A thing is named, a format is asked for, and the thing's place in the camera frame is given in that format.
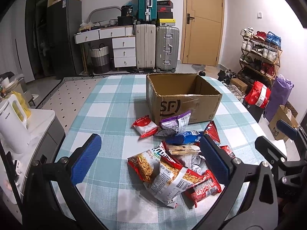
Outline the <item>red orange chip bag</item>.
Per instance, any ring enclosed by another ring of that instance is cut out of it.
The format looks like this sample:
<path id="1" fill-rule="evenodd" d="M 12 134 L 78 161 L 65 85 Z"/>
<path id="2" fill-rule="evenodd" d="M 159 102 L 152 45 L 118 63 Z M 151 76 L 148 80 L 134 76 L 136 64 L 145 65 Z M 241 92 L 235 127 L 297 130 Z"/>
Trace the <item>red orange chip bag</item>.
<path id="1" fill-rule="evenodd" d="M 203 134 L 208 135 L 217 146 L 219 146 L 221 144 L 219 134 L 218 134 L 218 131 L 217 131 L 217 128 L 216 128 L 214 121 L 210 121 L 208 123 L 208 125 L 205 128 Z"/>

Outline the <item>woven laundry basket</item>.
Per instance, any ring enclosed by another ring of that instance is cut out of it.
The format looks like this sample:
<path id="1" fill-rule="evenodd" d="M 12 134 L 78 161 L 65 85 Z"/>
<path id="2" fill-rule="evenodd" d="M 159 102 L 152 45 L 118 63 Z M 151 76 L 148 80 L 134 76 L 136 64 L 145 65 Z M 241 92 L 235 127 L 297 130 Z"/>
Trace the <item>woven laundry basket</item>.
<path id="1" fill-rule="evenodd" d="M 89 53 L 95 74 L 104 74 L 111 70 L 108 46 L 101 43 L 98 48 L 91 49 Z"/>

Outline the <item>noodle snack bag front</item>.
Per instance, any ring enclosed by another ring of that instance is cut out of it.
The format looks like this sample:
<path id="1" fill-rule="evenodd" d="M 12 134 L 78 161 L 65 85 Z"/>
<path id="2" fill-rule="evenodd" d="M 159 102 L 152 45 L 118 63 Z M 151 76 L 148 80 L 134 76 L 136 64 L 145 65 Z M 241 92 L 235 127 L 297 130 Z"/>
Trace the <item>noodle snack bag front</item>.
<path id="1" fill-rule="evenodd" d="M 151 183 L 144 182 L 144 186 L 155 199 L 170 208 L 176 208 L 176 197 L 204 180 L 205 176 L 162 157 L 158 175 Z"/>

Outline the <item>silver purple snack bag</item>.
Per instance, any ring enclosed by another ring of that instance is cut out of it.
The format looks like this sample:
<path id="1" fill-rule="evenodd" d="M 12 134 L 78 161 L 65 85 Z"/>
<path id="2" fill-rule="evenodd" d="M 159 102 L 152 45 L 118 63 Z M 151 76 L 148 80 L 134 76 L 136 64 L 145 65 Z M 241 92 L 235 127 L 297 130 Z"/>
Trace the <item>silver purple snack bag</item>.
<path id="1" fill-rule="evenodd" d="M 196 172 L 200 176 L 208 170 L 205 158 L 199 154 L 178 155 L 176 159 L 188 169 Z"/>

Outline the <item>red noodle packet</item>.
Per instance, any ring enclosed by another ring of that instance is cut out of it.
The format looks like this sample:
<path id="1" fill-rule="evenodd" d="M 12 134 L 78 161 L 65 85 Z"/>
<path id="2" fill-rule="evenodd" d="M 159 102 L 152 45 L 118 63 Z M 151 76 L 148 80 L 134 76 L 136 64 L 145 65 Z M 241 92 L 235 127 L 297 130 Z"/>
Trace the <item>red noodle packet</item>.
<path id="1" fill-rule="evenodd" d="M 228 145 L 220 146 L 220 149 L 224 150 L 231 159 L 235 158 L 233 151 L 230 149 Z"/>
<path id="2" fill-rule="evenodd" d="M 197 208 L 198 202 L 204 200 L 205 198 L 219 194 L 222 192 L 221 186 L 217 179 L 210 170 L 205 172 L 205 179 L 198 185 L 189 188 L 184 192 L 184 194 L 190 199 L 194 206 Z"/>

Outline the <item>noodle snack bag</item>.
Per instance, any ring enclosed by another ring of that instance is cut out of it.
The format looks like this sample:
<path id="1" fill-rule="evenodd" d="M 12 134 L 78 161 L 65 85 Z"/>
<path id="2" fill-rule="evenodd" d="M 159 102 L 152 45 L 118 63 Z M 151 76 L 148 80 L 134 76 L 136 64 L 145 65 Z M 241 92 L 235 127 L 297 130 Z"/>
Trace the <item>noodle snack bag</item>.
<path id="1" fill-rule="evenodd" d="M 176 208 L 176 197 L 204 180 L 205 176 L 162 157 L 158 175 L 151 183 L 144 182 L 144 186 L 155 199 L 170 208 Z"/>
<path id="2" fill-rule="evenodd" d="M 152 184 L 159 174 L 159 164 L 162 157 L 171 160 L 167 154 L 167 146 L 164 141 L 157 147 L 129 157 L 127 162 L 143 182 Z"/>

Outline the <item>SF cardboard box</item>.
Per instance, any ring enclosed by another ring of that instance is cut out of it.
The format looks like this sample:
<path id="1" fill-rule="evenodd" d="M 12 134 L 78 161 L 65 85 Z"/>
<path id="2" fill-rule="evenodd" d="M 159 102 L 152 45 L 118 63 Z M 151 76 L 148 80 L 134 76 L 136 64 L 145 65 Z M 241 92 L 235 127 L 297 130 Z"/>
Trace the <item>SF cardboard box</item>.
<path id="1" fill-rule="evenodd" d="M 222 94 L 198 74 L 156 73 L 146 76 L 146 100 L 156 124 L 187 111 L 194 124 L 214 118 Z"/>

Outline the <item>beige suitcase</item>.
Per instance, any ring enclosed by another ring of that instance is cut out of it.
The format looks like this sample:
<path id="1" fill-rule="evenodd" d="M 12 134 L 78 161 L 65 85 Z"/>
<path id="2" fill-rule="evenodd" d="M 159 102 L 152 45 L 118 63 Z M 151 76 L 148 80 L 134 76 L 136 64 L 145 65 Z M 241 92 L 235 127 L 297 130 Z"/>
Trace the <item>beige suitcase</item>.
<path id="1" fill-rule="evenodd" d="M 154 24 L 137 24 L 135 40 L 137 68 L 153 70 L 156 64 L 156 26 Z"/>

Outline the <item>white side cabinet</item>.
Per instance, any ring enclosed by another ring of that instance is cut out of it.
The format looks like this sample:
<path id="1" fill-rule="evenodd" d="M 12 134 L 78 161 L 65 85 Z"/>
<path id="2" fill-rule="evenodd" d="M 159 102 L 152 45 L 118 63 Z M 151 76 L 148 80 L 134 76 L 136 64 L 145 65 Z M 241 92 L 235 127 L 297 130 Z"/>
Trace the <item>white side cabinet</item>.
<path id="1" fill-rule="evenodd" d="M 22 154 L 16 154 L 1 135 L 4 152 L 10 152 L 13 160 L 21 162 L 21 173 L 17 175 L 16 181 L 20 197 L 23 196 L 32 161 L 37 159 L 52 163 L 65 137 L 64 129 L 53 110 L 32 109 L 26 127 L 31 135 L 31 141 Z"/>

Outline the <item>black bag on desk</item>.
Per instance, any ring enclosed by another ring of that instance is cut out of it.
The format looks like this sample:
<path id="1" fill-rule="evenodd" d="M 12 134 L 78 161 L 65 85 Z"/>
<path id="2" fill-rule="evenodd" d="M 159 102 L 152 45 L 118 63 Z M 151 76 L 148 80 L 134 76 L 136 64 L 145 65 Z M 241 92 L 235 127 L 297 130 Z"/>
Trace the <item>black bag on desk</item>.
<path id="1" fill-rule="evenodd" d="M 134 24 L 133 6 L 124 5 L 121 7 L 121 15 L 118 16 L 118 26 L 127 26 Z"/>

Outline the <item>blue snack packet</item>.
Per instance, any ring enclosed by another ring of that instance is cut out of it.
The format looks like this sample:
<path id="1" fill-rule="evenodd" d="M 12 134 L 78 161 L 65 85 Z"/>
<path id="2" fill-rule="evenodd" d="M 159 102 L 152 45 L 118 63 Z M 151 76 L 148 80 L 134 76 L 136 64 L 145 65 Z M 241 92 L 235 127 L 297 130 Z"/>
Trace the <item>blue snack packet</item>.
<path id="1" fill-rule="evenodd" d="M 182 133 L 167 137 L 165 142 L 168 145 L 194 144 L 200 140 L 201 136 L 202 134 L 196 130 L 184 131 Z"/>

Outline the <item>red noodle packet front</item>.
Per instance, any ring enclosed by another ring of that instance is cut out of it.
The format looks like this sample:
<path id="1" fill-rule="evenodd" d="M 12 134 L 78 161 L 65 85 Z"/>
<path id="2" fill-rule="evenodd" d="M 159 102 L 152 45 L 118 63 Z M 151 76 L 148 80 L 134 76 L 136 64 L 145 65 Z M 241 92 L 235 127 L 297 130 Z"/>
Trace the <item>red noodle packet front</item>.
<path id="1" fill-rule="evenodd" d="M 184 194 L 190 199 L 194 206 L 197 208 L 198 202 L 204 200 L 205 198 L 219 194 L 222 192 L 221 186 L 217 179 L 210 170 L 205 172 L 205 179 L 198 185 L 189 188 L 184 192 Z"/>

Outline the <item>red white balloon gum bag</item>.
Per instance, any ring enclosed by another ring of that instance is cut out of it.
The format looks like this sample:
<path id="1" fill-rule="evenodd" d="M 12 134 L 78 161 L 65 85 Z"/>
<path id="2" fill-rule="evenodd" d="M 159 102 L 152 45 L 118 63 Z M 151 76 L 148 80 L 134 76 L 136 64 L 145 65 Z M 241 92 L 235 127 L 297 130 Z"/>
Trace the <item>red white balloon gum bag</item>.
<path id="1" fill-rule="evenodd" d="M 140 134 L 141 139 L 153 136 L 159 130 L 159 126 L 150 119 L 149 115 L 137 119 L 133 122 L 132 127 Z"/>

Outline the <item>purple white snack bag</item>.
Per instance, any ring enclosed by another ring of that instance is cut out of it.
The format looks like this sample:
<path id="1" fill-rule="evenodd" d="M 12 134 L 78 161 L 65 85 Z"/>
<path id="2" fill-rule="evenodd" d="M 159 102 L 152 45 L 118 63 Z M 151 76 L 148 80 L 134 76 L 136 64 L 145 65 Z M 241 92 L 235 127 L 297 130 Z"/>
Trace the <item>purple white snack bag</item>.
<path id="1" fill-rule="evenodd" d="M 162 119 L 159 123 L 160 129 L 156 136 L 172 136 L 185 131 L 191 117 L 191 111 Z"/>

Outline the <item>cream nougat cracker pack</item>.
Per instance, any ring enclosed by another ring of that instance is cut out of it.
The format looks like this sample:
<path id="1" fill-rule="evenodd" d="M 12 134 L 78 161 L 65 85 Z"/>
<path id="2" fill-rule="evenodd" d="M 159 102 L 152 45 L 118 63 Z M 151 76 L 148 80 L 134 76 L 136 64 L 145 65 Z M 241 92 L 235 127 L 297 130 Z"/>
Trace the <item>cream nougat cracker pack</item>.
<path id="1" fill-rule="evenodd" d="M 167 145 L 167 149 L 171 155 L 196 155 L 201 152 L 200 147 L 194 144 L 185 145 Z"/>

